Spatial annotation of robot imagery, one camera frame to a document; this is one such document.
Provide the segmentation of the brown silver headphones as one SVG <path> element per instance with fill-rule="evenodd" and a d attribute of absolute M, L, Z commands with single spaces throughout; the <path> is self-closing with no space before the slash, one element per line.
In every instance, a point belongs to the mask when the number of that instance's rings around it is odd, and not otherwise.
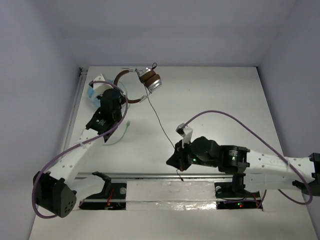
<path fill-rule="evenodd" d="M 155 72 L 156 66 L 153 67 L 145 67 L 143 69 L 133 68 L 133 67 L 127 67 L 123 68 L 123 71 L 121 71 L 114 79 L 113 84 L 115 86 L 118 85 L 118 82 L 120 78 L 128 73 L 136 73 L 138 76 L 138 79 L 141 84 L 143 84 L 146 94 L 143 95 L 140 98 L 137 99 L 128 99 L 129 104 L 137 104 L 143 102 L 145 99 L 149 97 L 150 94 L 152 94 L 156 89 L 158 89 L 162 85 L 162 80 L 159 74 Z"/>

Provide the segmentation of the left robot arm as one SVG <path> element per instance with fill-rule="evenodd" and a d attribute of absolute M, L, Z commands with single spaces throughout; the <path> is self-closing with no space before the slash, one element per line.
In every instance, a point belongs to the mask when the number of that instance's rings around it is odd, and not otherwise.
<path fill-rule="evenodd" d="M 106 89 L 99 98 L 100 106 L 94 112 L 78 141 L 50 160 L 33 177 L 31 204 L 42 219 L 64 218 L 83 201 L 92 196 L 112 194 L 111 178 L 95 171 L 77 181 L 81 167 L 105 144 L 128 112 L 128 98 L 118 87 Z"/>

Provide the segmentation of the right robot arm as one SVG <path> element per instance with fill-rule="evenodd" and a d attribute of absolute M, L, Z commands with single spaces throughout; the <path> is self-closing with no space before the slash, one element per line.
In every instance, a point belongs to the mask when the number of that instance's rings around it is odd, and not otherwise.
<path fill-rule="evenodd" d="M 247 192 L 260 190 L 300 190 L 303 194 L 320 195 L 320 155 L 285 157 L 260 153 L 236 145 L 219 145 L 204 136 L 175 144 L 168 166 L 186 171 L 191 165 L 216 168 L 232 176 L 231 184 L 221 194 L 242 198 Z"/>

